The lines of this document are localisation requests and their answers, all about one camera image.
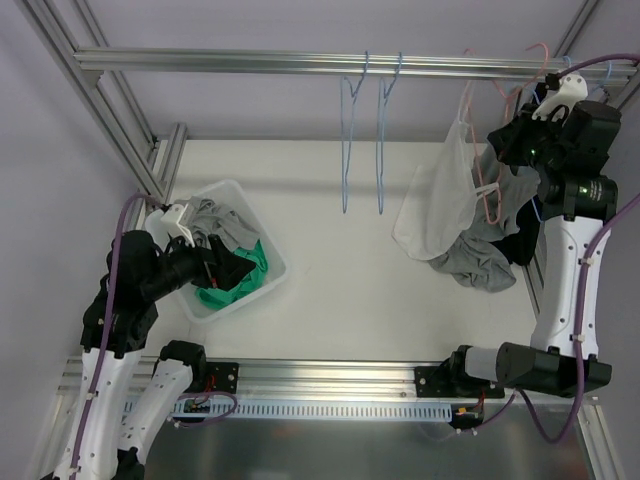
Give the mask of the green tank top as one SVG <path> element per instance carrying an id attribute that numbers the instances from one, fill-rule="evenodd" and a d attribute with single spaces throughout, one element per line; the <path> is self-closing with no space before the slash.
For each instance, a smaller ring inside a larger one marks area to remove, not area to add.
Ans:
<path id="1" fill-rule="evenodd" d="M 197 288 L 195 297 L 202 305 L 210 310 L 219 311 L 232 305 L 236 301 L 243 299 L 261 288 L 265 282 L 269 270 L 269 263 L 260 240 L 256 242 L 252 250 L 238 248 L 234 251 L 234 254 L 252 261 L 255 266 L 244 276 L 238 285 L 229 291 L 214 288 Z"/>

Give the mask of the white tank top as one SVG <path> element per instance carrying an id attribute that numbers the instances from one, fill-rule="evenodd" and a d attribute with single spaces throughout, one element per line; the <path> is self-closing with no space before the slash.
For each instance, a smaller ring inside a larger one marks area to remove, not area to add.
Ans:
<path id="1" fill-rule="evenodd" d="M 469 123 L 475 83 L 468 81 L 442 148 L 416 168 L 396 218 L 392 237 L 413 260 L 446 253 L 475 217 L 478 201 L 499 187 L 476 184 L 477 142 Z"/>

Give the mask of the blue wire hanger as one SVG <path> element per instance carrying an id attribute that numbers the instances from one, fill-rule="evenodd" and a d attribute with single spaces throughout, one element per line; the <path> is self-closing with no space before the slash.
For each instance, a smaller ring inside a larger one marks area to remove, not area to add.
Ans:
<path id="1" fill-rule="evenodd" d="M 349 172 L 352 142 L 355 130 L 355 113 L 359 92 L 369 70 L 370 53 L 364 53 L 364 65 L 359 79 L 353 83 L 348 76 L 340 78 L 340 147 L 341 147 L 341 211 L 346 214 L 349 204 Z"/>
<path id="2" fill-rule="evenodd" d="M 395 84 L 399 78 L 404 63 L 404 55 L 398 53 L 398 59 L 394 68 L 393 76 L 390 81 L 386 78 L 380 78 L 378 83 L 378 101 L 377 101 L 377 118 L 376 118 L 376 145 L 375 145 L 375 177 L 376 177 L 376 202 L 378 214 L 382 215 L 385 208 L 385 185 L 384 185 L 384 167 L 385 167 L 385 139 L 386 139 L 386 122 L 388 105 Z"/>

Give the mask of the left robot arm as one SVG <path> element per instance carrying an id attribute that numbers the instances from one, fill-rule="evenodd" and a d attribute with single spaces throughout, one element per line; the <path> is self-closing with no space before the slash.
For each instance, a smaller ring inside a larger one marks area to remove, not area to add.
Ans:
<path id="1" fill-rule="evenodd" d="M 83 316 L 82 375 L 67 443 L 50 479 L 141 479 L 150 448 L 174 405 L 215 392 L 203 346 L 172 340 L 130 413 L 130 383 L 158 318 L 157 303 L 187 284 L 229 291 L 255 267 L 215 235 L 160 247 L 143 230 L 116 234 L 108 271 Z"/>

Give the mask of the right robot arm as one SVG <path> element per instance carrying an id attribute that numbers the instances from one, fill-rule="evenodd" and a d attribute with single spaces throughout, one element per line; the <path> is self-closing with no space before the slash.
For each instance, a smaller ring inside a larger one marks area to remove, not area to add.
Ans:
<path id="1" fill-rule="evenodd" d="M 498 160 L 533 168 L 544 221 L 544 290 L 529 345 L 460 346 L 446 368 L 448 388 L 466 397 L 496 384 L 563 398 L 609 384 L 598 359 L 595 309 L 601 257 L 617 210 L 618 188 L 602 175 L 621 114 L 580 100 L 546 110 L 525 104 L 487 140 Z"/>

